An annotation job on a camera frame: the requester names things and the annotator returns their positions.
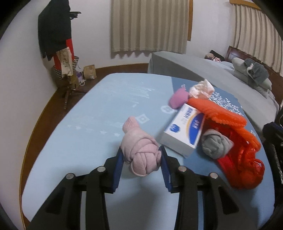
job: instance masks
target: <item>silver bolt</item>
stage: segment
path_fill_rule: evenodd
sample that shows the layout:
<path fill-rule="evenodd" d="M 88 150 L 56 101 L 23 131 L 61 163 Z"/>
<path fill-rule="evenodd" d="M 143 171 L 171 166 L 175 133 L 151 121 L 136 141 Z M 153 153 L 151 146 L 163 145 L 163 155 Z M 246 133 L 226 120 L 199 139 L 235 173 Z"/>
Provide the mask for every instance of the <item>silver bolt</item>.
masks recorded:
<path fill-rule="evenodd" d="M 212 173 L 210 174 L 210 177 L 213 178 L 213 179 L 216 179 L 216 178 L 218 177 L 218 174 L 215 173 L 215 172 L 214 172 L 214 173 L 212 172 Z"/>
<path fill-rule="evenodd" d="M 104 172 L 106 170 L 106 168 L 104 166 L 100 166 L 97 168 L 97 171 L 99 171 L 100 173 L 101 172 Z"/>
<path fill-rule="evenodd" d="M 67 179 L 67 180 L 70 180 L 70 179 L 72 179 L 72 178 L 74 178 L 74 174 L 68 173 L 68 174 L 66 175 L 66 179 Z"/>
<path fill-rule="evenodd" d="M 178 170 L 180 172 L 185 172 L 187 170 L 187 168 L 185 166 L 179 166 Z"/>

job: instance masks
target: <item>gray rolled sock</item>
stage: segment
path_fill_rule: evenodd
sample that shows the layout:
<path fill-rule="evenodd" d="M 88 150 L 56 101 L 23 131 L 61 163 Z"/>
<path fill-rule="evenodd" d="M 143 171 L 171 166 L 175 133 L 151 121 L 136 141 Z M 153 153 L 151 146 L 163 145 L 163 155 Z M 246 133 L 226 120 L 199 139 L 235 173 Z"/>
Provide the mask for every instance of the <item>gray rolled sock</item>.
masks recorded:
<path fill-rule="evenodd" d="M 214 129 L 208 129 L 201 142 L 204 153 L 213 159 L 224 157 L 234 146 L 233 141 Z"/>

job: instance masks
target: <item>black jacket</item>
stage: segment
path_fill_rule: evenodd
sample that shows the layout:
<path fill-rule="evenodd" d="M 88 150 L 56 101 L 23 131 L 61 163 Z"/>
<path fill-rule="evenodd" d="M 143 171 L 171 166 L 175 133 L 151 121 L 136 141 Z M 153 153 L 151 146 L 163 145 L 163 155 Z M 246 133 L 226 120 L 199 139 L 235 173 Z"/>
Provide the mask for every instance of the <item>black jacket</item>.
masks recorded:
<path fill-rule="evenodd" d="M 49 61 L 72 38 L 69 13 L 69 0 L 51 0 L 38 16 L 39 48 L 42 57 L 47 56 Z"/>

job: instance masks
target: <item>red fabric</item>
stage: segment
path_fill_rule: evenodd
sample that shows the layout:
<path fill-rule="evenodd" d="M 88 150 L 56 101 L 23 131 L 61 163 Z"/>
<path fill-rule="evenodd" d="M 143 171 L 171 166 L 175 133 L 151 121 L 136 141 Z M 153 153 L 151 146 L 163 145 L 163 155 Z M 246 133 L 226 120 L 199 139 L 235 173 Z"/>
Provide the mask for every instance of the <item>red fabric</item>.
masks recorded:
<path fill-rule="evenodd" d="M 74 48 L 73 48 L 72 39 L 67 39 L 66 40 L 66 45 L 67 45 L 67 47 L 70 48 L 70 51 L 71 51 L 71 54 L 72 54 L 72 60 L 74 60 L 75 57 L 74 57 Z M 54 58 L 55 68 L 58 69 L 58 70 L 61 70 L 61 63 L 59 61 L 59 58 L 58 58 L 57 54 L 54 54 L 53 58 Z"/>
<path fill-rule="evenodd" d="M 261 144 L 244 128 L 244 118 L 209 100 L 190 98 L 188 104 L 207 116 L 204 131 L 217 130 L 234 142 L 225 157 L 217 159 L 231 186 L 238 189 L 258 186 L 265 170 L 262 161 L 255 158 Z"/>

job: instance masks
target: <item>blue tablecloth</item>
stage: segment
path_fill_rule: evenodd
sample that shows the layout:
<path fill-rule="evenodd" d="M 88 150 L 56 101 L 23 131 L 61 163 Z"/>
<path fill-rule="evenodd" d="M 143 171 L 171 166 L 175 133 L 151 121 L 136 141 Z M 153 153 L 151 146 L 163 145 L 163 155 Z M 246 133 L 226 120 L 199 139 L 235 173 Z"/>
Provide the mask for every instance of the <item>blue tablecloth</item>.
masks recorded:
<path fill-rule="evenodd" d="M 32 220 L 67 173 L 88 174 L 116 154 L 124 135 L 123 123 L 129 116 L 135 116 L 141 128 L 158 141 L 177 112 L 168 106 L 168 100 L 183 84 L 189 89 L 196 82 L 138 73 L 111 74 L 100 81 L 59 123 L 39 154 L 22 195 L 23 213 L 28 220 Z M 247 119 L 233 95 L 216 88 L 211 100 Z M 257 136 L 249 122 L 246 129 Z M 201 148 L 187 159 L 166 150 L 195 173 L 208 175 L 213 171 L 227 181 L 215 161 Z M 273 212 L 275 198 L 263 147 L 256 156 L 265 164 L 262 183 L 253 190 L 234 189 L 234 192 L 255 224 L 261 227 Z M 114 194 L 106 194 L 110 229 L 174 229 L 178 197 L 165 188 L 160 169 L 141 178 L 134 176 L 124 164 L 118 189 Z M 203 229 L 201 192 L 199 204 L 199 229 Z"/>

